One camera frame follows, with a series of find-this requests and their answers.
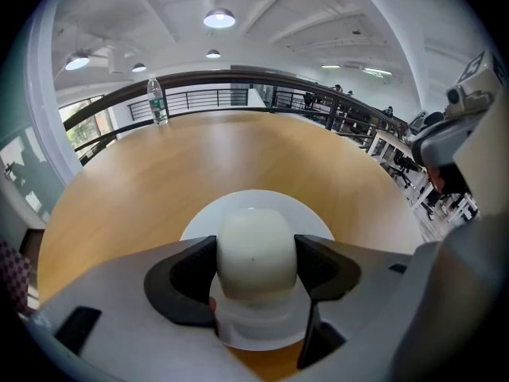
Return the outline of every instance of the ceiling lamp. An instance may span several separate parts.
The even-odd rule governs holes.
[[[143,72],[143,71],[146,71],[145,64],[142,64],[141,62],[134,64],[133,72]]]
[[[377,72],[377,73],[382,73],[382,74],[384,74],[384,75],[392,75],[392,72],[389,72],[389,71],[380,71],[379,69],[365,68],[364,70],[365,70],[365,71],[368,71],[368,72]]]
[[[221,54],[220,54],[220,52],[217,49],[211,49],[207,53],[206,57],[207,58],[219,58],[219,57],[221,57]]]
[[[235,17],[227,9],[210,10],[204,18],[204,24],[214,29],[225,29],[235,24]]]
[[[65,65],[65,69],[68,71],[74,71],[75,69],[79,69],[84,67],[90,59],[86,53],[77,52],[73,53],[69,59],[67,60],[67,64]]]

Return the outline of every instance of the desk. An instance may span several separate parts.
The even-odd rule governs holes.
[[[422,243],[398,187],[344,138],[283,115],[183,115],[122,138],[65,189],[41,245],[41,302],[103,261],[179,240],[205,205],[244,189],[299,200],[340,242],[405,253]],[[270,379],[295,372],[300,347],[235,355]]]
[[[406,145],[404,142],[399,140],[396,136],[393,134],[387,133],[385,131],[377,131],[375,138],[373,139],[373,143],[370,145],[369,150],[367,151],[367,155],[372,155],[375,151],[375,148],[377,144],[379,143],[379,140],[383,140],[385,142],[385,146],[382,149],[382,153],[380,153],[379,157],[380,159],[378,162],[382,162],[383,155],[387,152],[387,149],[389,146],[394,146],[396,149],[402,151],[407,157],[410,157],[412,160],[414,160],[414,156],[412,155],[412,150]],[[433,189],[433,184],[428,183],[426,188],[424,189],[423,193],[419,196],[419,198],[412,204],[411,210],[414,211],[425,199],[428,197],[429,193],[431,193],[431,190]]]

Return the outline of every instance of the window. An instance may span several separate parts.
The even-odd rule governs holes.
[[[101,99],[101,97],[102,96],[96,96],[94,98],[81,100],[80,102],[73,103],[72,105],[62,107],[60,109],[60,118],[62,119],[62,122],[65,122],[72,115],[88,106],[90,103]],[[111,126],[110,114],[106,109],[84,120],[77,126],[74,126],[67,132],[67,137],[72,144],[72,148],[75,149],[94,138],[98,138],[102,134],[109,133],[110,131],[113,131],[113,128]],[[76,155],[81,158],[96,144],[97,143],[91,144],[82,150],[76,151]]]

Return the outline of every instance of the ceiling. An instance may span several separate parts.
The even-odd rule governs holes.
[[[444,11],[433,0],[384,1],[390,3],[385,10],[382,4],[378,9],[375,0],[60,0],[52,42],[56,89],[132,80],[129,70],[123,75],[108,71],[111,50],[127,62],[138,58],[150,62],[157,53],[165,53],[157,59],[157,66],[163,68],[184,57],[189,62],[204,60],[204,45],[218,48],[215,41],[229,40],[239,50],[250,43],[262,44],[318,68],[320,64],[369,67],[414,78],[423,103],[422,97],[433,89],[442,93],[445,85],[453,83],[462,61],[482,43],[465,40],[468,32],[461,31],[470,29],[467,21],[448,18],[450,13],[456,15],[454,2]],[[208,29],[203,24],[204,15],[217,7],[234,13],[233,27]],[[452,28],[437,33],[437,24],[447,27],[448,22]],[[411,49],[405,49],[406,36],[401,32],[407,25],[411,36],[406,46]],[[417,32],[410,27],[418,27]],[[193,47],[200,48],[185,53]],[[63,68],[78,49],[94,56],[89,66],[70,76]],[[168,55],[169,49],[177,54]],[[444,70],[443,60],[452,61],[453,70]],[[248,62],[257,65],[256,60]]]

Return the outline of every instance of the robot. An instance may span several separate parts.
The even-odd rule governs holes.
[[[412,145],[435,188],[469,190],[482,219],[412,256],[295,236],[297,273],[312,305],[302,371],[289,380],[411,380],[473,335],[509,258],[505,83],[500,63],[484,51],[447,91],[445,120]],[[494,141],[501,167],[486,155]],[[486,178],[490,166],[503,178]],[[214,334],[208,289],[215,273],[214,236],[114,259],[52,298],[28,330],[75,380],[258,380]]]

